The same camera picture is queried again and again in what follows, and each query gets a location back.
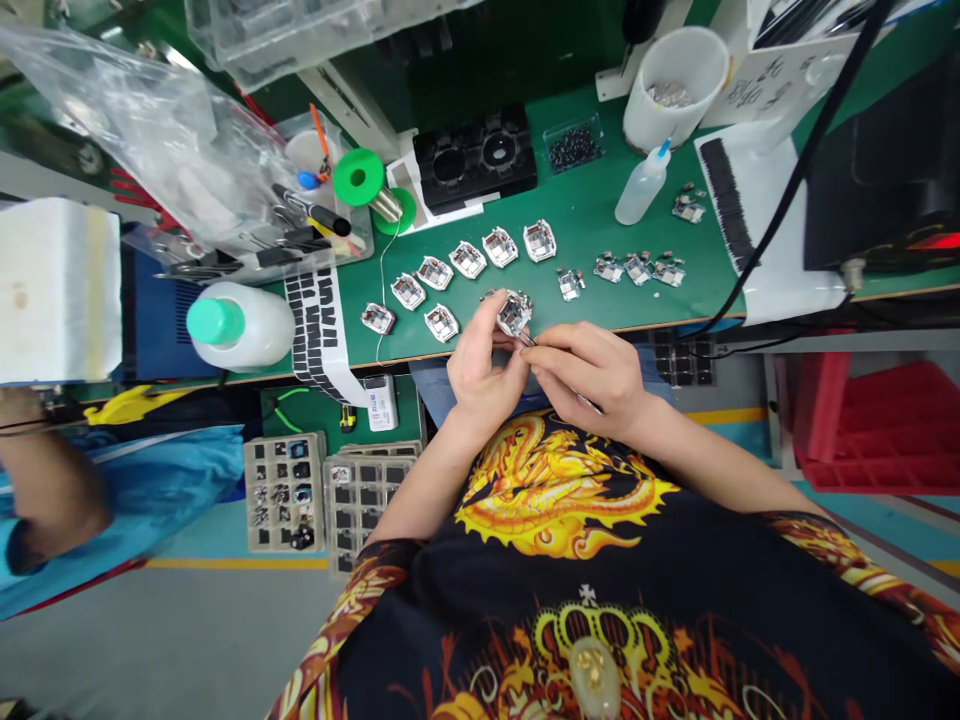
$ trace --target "screwdriver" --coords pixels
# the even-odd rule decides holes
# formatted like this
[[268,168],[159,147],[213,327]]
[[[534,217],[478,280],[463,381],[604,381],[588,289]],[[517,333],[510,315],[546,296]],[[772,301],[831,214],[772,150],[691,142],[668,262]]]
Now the screwdriver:
[[623,77],[633,55],[633,49],[653,37],[667,7],[667,0],[627,0],[623,9],[623,39],[627,41],[627,48],[623,52],[623,62],[620,63],[620,77]]

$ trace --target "white plastic cup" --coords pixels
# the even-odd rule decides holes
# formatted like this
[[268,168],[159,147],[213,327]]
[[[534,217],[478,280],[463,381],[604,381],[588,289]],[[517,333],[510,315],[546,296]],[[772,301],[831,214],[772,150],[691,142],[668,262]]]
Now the white plastic cup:
[[[686,142],[727,80],[730,52],[712,30],[691,25],[667,33],[650,46],[633,81],[623,134],[635,149],[651,153],[668,137],[671,148]],[[655,83],[683,85],[693,101],[687,107],[664,107],[649,93]]]

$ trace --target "person's arm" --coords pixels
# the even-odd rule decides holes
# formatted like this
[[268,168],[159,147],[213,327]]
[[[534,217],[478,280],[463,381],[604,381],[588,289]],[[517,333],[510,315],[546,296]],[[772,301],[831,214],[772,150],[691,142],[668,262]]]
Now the person's arm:
[[112,521],[96,468],[58,433],[9,436],[43,427],[36,395],[0,389],[0,426],[31,420],[36,422],[0,430],[0,464],[13,487],[14,512],[24,521],[16,533],[17,552],[9,556],[18,574],[79,547]]
[[[504,290],[486,298],[464,330],[447,363],[457,404],[404,478],[368,544],[431,539],[450,517],[473,459],[517,406],[529,367],[520,343],[497,329],[505,301]],[[514,351],[506,367],[493,366],[494,347]]]
[[753,455],[645,392],[636,350],[613,333],[590,323],[557,325],[537,343],[522,355],[567,422],[654,458],[690,489],[731,510],[825,515]]

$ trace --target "squeeze bottle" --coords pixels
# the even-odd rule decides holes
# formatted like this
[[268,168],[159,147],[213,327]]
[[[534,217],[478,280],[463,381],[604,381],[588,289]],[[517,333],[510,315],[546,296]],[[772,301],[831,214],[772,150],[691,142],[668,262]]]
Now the squeeze bottle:
[[647,212],[650,203],[667,180],[667,165],[670,164],[670,138],[654,154],[637,165],[627,180],[614,216],[621,225],[633,225]]

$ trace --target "parts organizer box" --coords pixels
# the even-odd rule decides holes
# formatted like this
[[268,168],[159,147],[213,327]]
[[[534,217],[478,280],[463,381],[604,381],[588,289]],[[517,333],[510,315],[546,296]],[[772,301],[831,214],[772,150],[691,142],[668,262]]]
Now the parts organizer box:
[[323,463],[332,573],[348,576],[352,572],[357,554],[414,461],[410,456],[356,454],[333,455]]
[[[258,438],[243,446],[250,552],[316,553],[323,544],[323,433]],[[313,544],[296,550],[290,541],[304,528]]]

